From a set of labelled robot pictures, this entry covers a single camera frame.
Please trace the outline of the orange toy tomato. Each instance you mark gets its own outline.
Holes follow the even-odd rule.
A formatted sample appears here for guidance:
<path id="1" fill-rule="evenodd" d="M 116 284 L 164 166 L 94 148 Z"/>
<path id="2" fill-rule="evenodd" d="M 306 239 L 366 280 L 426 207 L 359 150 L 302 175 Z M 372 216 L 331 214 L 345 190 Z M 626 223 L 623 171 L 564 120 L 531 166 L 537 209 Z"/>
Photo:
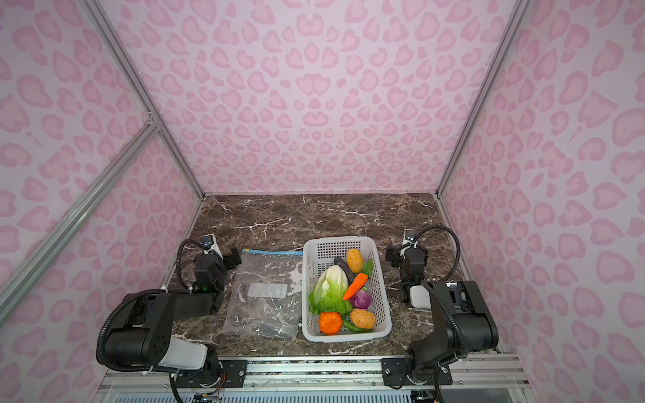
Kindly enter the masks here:
<path id="1" fill-rule="evenodd" d="M 344 319 L 338 312 L 321 312 L 318 316 L 319 331 L 324 335 L 336 335 L 343 327 Z"/>

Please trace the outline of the purple toy onion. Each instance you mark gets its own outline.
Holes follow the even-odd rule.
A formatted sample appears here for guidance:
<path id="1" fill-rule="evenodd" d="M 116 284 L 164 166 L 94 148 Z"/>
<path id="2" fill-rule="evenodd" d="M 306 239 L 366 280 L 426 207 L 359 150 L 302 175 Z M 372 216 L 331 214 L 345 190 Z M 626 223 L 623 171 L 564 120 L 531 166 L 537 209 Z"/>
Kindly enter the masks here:
<path id="1" fill-rule="evenodd" d="M 358 290 L 350 299 L 354 309 L 368 310 L 372 303 L 372 297 L 366 290 Z"/>

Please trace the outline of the yellow toy potato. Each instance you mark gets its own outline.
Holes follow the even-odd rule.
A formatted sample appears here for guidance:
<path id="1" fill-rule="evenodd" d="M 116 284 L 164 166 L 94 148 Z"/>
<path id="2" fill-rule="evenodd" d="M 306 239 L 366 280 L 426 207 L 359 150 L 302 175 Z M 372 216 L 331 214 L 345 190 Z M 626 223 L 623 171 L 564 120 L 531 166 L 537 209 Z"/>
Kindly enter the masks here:
<path id="1" fill-rule="evenodd" d="M 348 250 L 345 261 L 353 273 L 358 274 L 363 270 L 364 260 L 358 249 Z"/>

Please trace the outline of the clear zip top bag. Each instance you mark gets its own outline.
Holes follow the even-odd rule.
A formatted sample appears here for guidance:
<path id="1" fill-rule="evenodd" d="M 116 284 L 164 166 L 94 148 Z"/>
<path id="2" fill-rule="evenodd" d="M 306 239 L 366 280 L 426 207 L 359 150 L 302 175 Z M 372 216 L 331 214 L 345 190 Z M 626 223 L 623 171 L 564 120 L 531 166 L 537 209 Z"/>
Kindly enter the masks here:
<path id="1" fill-rule="evenodd" d="M 302 318 L 302 253 L 244 250 L 222 333 L 293 340 Z"/>

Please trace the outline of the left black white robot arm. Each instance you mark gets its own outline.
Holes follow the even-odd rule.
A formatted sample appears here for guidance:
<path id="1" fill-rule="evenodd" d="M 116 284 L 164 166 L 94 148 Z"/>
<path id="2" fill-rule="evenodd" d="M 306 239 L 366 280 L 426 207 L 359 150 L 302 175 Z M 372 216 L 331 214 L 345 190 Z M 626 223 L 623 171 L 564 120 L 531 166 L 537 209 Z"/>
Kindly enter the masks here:
<path id="1" fill-rule="evenodd" d="M 172 336 L 177 320 L 206 317 L 223 304 L 226 275 L 241 264 L 240 252 L 207 252 L 195 259 L 196 284 L 189 292 L 143 290 L 128 294 L 109 314 L 97 337 L 99 364 L 119 372 L 164 372 L 202 377 L 208 383 L 222 370 L 217 352 Z"/>

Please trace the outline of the orange toy carrot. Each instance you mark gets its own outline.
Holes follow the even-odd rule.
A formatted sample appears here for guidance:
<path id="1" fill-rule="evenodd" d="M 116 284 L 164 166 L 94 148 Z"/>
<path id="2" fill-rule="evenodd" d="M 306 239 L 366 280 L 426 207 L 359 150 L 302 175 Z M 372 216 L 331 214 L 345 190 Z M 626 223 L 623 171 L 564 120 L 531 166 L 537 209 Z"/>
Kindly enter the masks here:
<path id="1" fill-rule="evenodd" d="M 350 300 L 359 290 L 361 290 L 369 280 L 369 276 L 365 273 L 359 273 L 354 278 L 354 281 L 347 288 L 343 300 Z"/>

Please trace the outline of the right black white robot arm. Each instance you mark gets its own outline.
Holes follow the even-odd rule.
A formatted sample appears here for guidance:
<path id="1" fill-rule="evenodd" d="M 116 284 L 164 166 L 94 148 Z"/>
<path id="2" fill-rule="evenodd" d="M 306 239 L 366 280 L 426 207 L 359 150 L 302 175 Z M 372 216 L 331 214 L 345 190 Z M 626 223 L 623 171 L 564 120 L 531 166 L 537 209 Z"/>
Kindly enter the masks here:
<path id="1" fill-rule="evenodd" d="M 392 389 L 411 385 L 448 386 L 450 364 L 471 353 L 494 349 L 499 332 L 478 285 L 473 280 L 428 280 L 427 250 L 412 243 L 386 249 L 386 261 L 400 270 L 400 301 L 428 309 L 433 329 L 410 343 L 402 359 L 381 361 L 383 381 Z"/>

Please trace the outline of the green white toy cabbage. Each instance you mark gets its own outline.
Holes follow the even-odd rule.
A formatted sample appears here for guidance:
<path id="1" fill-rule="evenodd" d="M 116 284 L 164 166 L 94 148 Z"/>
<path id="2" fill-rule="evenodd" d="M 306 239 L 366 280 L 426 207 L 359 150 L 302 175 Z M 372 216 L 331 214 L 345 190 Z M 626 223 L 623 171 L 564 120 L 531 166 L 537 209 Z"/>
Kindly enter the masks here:
<path id="1" fill-rule="evenodd" d="M 351 303 L 343 299 L 348 288 L 346 273 L 338 265 L 330 266 L 308 296 L 309 311 L 314 315 L 337 312 L 342 317 L 347 316 L 352 311 Z"/>

